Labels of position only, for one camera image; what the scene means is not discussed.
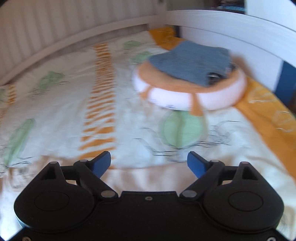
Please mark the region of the white leaf-print duvet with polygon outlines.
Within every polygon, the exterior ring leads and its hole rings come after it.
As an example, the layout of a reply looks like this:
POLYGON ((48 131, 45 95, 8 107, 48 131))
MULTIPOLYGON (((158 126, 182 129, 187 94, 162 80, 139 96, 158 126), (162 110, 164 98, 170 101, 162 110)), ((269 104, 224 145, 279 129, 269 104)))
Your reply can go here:
POLYGON ((116 191, 180 192, 195 181, 195 151, 226 165, 250 162, 278 192, 278 230, 295 238, 295 178, 235 105, 202 116, 140 98, 135 68, 178 44, 168 30, 143 31, 53 58, 1 87, 1 237, 20 230, 19 193, 49 163, 111 153, 103 180, 116 191))

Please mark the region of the orange bed sheet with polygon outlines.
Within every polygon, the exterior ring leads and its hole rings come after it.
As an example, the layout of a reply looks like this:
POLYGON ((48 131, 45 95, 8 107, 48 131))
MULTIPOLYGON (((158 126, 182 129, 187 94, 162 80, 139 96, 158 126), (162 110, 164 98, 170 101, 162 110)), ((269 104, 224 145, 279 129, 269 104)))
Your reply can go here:
POLYGON ((235 105, 253 124, 266 145, 295 178, 295 117, 260 83, 247 77, 247 89, 235 105))

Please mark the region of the folded blue grey garment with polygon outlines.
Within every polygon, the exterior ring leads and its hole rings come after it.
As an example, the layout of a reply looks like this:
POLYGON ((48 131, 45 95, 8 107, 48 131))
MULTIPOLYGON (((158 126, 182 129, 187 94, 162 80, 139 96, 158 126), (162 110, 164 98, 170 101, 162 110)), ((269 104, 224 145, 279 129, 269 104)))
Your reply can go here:
POLYGON ((235 69, 229 50, 191 41, 181 42, 166 53, 149 57, 149 63, 171 77, 210 87, 235 69))

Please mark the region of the white wooden bed frame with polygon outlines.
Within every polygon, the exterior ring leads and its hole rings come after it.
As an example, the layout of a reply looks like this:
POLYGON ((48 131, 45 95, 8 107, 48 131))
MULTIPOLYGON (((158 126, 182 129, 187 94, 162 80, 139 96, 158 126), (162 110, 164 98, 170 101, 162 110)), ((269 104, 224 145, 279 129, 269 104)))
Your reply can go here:
POLYGON ((183 38, 201 44, 228 47, 227 37, 255 46, 295 65, 295 31, 254 16, 225 11, 167 11, 107 23, 72 13, 69 8, 50 9, 41 5, 1 8, 1 84, 6 84, 47 56, 84 40, 136 26, 178 26, 183 38))

